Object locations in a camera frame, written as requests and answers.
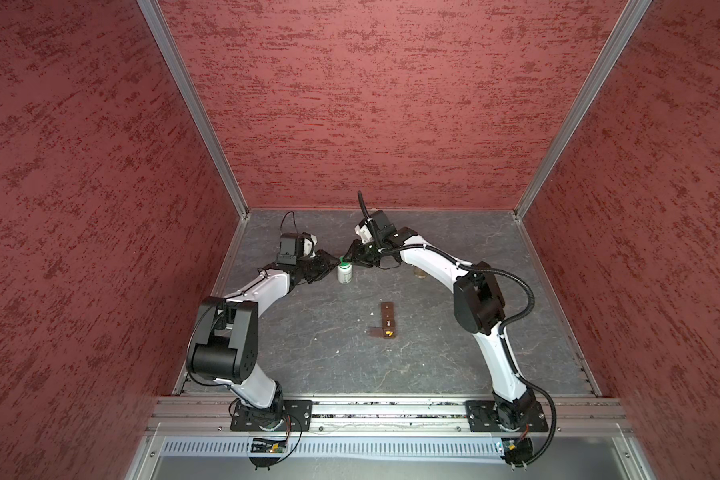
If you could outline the white pill bottle green cap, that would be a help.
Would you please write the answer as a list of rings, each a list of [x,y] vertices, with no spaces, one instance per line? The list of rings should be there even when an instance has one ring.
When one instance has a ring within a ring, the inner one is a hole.
[[[340,284],[349,284],[353,278],[353,265],[341,258],[336,273]]]

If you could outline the brown weekly pill organizer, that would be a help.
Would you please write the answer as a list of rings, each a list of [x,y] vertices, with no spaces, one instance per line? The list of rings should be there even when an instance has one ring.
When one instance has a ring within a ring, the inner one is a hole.
[[[395,310],[393,302],[381,303],[381,326],[373,327],[369,334],[374,338],[393,339],[396,337]]]

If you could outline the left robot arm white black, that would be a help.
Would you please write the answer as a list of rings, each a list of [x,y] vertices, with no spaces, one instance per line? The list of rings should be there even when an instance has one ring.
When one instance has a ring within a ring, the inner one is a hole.
[[[315,236],[283,234],[275,261],[259,268],[254,280],[201,302],[185,360],[191,381],[228,389],[238,398],[237,413],[261,430],[278,429],[287,414],[281,385],[258,365],[260,316],[299,284],[320,281],[339,265],[338,257],[317,247]]]

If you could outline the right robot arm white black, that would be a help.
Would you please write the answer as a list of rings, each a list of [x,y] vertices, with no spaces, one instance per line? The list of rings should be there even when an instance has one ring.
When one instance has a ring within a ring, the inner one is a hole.
[[[473,335],[488,367],[497,423],[507,431],[524,428],[537,400],[516,364],[506,324],[533,310],[535,296],[527,283],[485,262],[461,260],[409,228],[398,229],[381,210],[371,213],[363,209],[362,213],[363,219],[355,226],[358,238],[348,248],[344,261],[372,268],[391,257],[422,270],[447,287],[453,295],[455,320]],[[505,314],[506,301],[498,277],[515,282],[526,294],[526,306],[510,318]]]

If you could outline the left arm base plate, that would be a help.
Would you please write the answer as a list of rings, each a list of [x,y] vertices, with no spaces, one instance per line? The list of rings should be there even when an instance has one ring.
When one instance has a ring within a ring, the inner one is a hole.
[[[259,409],[236,401],[228,408],[230,430],[236,432],[306,432],[310,428],[313,402],[274,400]]]

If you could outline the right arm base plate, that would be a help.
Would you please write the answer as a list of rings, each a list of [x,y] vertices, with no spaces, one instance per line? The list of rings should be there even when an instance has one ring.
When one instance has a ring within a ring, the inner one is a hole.
[[[549,430],[546,414],[538,401],[515,405],[504,401],[470,400],[464,406],[473,433],[546,433]]]

